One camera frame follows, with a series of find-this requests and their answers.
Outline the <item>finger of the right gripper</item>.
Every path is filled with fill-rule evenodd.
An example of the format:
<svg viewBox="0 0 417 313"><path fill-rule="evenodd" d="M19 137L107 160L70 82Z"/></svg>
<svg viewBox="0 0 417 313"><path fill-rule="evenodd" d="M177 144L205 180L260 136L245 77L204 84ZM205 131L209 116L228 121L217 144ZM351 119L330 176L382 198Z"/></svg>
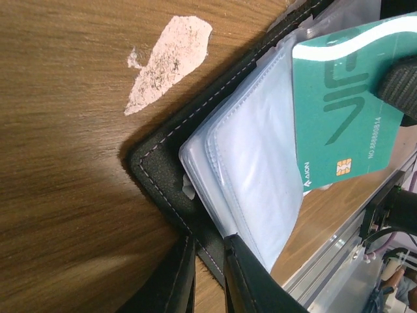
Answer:
<svg viewBox="0 0 417 313"><path fill-rule="evenodd" d="M386 71L376 96L403 113L401 126L416 125L416 55L397 60Z"/></svg>

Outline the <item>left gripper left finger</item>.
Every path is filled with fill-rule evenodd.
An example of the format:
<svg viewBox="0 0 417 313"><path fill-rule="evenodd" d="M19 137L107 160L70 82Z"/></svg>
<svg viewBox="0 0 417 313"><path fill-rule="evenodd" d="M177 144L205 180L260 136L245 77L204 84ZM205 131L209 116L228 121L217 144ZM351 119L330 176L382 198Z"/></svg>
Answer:
<svg viewBox="0 0 417 313"><path fill-rule="evenodd" d="M195 304L195 244L182 236L144 285L118 312L193 312Z"/></svg>

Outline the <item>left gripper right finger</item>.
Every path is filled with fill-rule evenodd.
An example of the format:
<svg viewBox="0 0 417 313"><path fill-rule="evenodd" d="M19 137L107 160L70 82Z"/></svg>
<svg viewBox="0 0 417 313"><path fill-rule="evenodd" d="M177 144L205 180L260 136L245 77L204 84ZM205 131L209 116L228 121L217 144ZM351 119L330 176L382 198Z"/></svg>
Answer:
<svg viewBox="0 0 417 313"><path fill-rule="evenodd" d="M274 281L237 234L224 239L223 266L227 312L307 311Z"/></svg>

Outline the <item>teal VIP card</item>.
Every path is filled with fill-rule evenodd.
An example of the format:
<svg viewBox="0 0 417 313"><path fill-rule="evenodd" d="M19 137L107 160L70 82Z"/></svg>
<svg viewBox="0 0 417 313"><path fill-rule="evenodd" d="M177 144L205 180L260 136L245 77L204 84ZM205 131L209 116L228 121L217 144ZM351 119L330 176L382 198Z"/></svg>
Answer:
<svg viewBox="0 0 417 313"><path fill-rule="evenodd" d="M409 13L298 43L292 51L296 155L304 190L387 167L403 114L377 96L416 53Z"/></svg>

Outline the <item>black leather card holder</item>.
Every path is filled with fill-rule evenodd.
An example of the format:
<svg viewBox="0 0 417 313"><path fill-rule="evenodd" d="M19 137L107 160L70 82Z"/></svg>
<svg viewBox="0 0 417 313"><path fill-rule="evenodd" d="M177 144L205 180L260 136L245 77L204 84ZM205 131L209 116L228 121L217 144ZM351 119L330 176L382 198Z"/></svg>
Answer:
<svg viewBox="0 0 417 313"><path fill-rule="evenodd" d="M239 234L270 271L308 189L296 148L292 49L338 29L333 1L303 1L235 65L127 155L160 211L195 240L223 283L223 240Z"/></svg>

